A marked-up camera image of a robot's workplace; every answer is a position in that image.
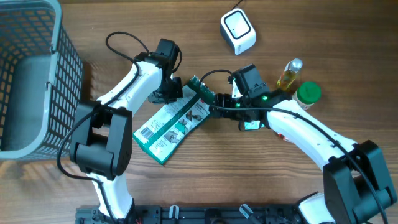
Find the wooden table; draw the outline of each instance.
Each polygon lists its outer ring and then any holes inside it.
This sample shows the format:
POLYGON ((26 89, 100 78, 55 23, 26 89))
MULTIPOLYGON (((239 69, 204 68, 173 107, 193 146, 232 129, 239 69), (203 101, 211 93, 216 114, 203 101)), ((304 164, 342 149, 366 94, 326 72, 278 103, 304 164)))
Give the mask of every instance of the wooden table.
MULTIPOLYGON (((220 18, 236 1, 160 1, 63 4, 63 24, 86 62, 85 96, 112 89, 131 63, 104 44, 122 30, 150 50, 160 38, 183 52, 175 74, 186 83, 210 70, 236 70, 253 63, 271 88, 287 62, 301 58, 297 83, 317 82, 321 100, 308 112, 338 133, 383 150, 398 186, 398 4, 347 1, 245 1, 241 7, 256 32, 255 46, 235 56, 220 35, 220 18)), ((110 44, 135 56, 142 47, 127 36, 110 44)), ((226 75, 208 77, 215 92, 228 93, 226 75)), ((148 102, 134 117, 134 130, 161 106, 148 102)), ((272 131, 238 131, 237 122, 212 119, 184 140, 164 167, 136 143, 127 184, 138 205, 240 205, 293 203, 323 191, 322 173, 300 149, 272 131)), ((64 160, 70 172, 81 174, 64 160)), ((98 204, 90 182, 68 179, 55 161, 0 162, 0 223, 73 223, 75 209, 98 204)), ((398 206, 387 209, 398 223, 398 206)), ((381 223, 379 217, 371 220, 381 223)))

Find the gray plastic basket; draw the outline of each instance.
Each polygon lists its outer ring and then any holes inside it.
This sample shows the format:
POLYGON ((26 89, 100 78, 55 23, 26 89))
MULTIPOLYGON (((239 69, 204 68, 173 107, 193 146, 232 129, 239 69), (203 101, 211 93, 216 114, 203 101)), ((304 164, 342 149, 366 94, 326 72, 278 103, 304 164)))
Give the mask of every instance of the gray plastic basket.
POLYGON ((83 79, 57 1, 0 1, 0 79, 0 159, 54 159, 83 79))

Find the glass bottle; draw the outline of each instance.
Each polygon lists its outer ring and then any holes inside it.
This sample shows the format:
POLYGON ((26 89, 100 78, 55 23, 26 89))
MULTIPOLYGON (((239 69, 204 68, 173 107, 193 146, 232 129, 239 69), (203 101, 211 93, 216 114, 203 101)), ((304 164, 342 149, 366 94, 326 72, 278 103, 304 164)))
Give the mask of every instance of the glass bottle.
POLYGON ((300 75, 302 67, 303 62, 298 58, 289 62, 276 83, 276 88, 280 88, 284 91, 288 90, 293 81, 300 75))

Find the green lid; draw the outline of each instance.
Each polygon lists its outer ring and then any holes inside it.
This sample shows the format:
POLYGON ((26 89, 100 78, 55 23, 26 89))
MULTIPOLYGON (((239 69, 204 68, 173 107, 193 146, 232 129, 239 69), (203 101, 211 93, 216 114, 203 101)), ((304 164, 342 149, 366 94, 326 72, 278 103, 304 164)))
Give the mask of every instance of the green lid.
POLYGON ((298 100, 308 105, 316 103, 321 95, 321 88, 314 82, 305 82, 297 90, 298 100))

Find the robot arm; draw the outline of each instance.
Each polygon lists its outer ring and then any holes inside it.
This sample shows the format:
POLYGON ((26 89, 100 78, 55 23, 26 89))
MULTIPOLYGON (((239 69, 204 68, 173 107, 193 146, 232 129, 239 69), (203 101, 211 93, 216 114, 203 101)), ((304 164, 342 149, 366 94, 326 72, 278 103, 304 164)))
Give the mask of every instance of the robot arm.
MULTIPOLYGON (((127 190, 124 171, 131 158, 132 117, 146 98, 152 103, 171 103, 182 97, 181 79, 172 72, 179 47, 170 40, 161 39, 155 52, 141 52, 134 58, 139 67, 139 77, 115 102, 98 115, 86 120, 72 135, 70 160, 79 165, 88 177, 103 183, 112 215, 116 219, 135 223, 134 199, 127 190), (93 128, 109 126, 109 136, 92 133, 93 128)), ((118 94, 136 76, 133 64, 130 72, 109 93, 98 101, 80 103, 75 119, 79 120, 100 104, 105 104, 118 94)), ((99 211, 109 216, 104 198, 94 183, 99 197, 99 211)))
POLYGON ((354 166, 344 153, 312 125, 294 116, 295 114, 324 130, 355 158, 371 181, 384 209, 396 203, 397 195, 384 156, 373 142, 357 144, 310 116, 282 90, 270 92, 254 65, 233 72, 228 81, 233 84, 233 94, 217 94, 215 107, 210 108, 216 118, 260 121, 265 127, 286 136, 323 171, 325 194, 312 195, 298 205, 301 216, 308 223, 363 223, 377 215, 379 209, 369 187, 364 183, 364 177, 353 177, 351 174, 354 166), (292 114, 242 108, 278 108, 292 114))

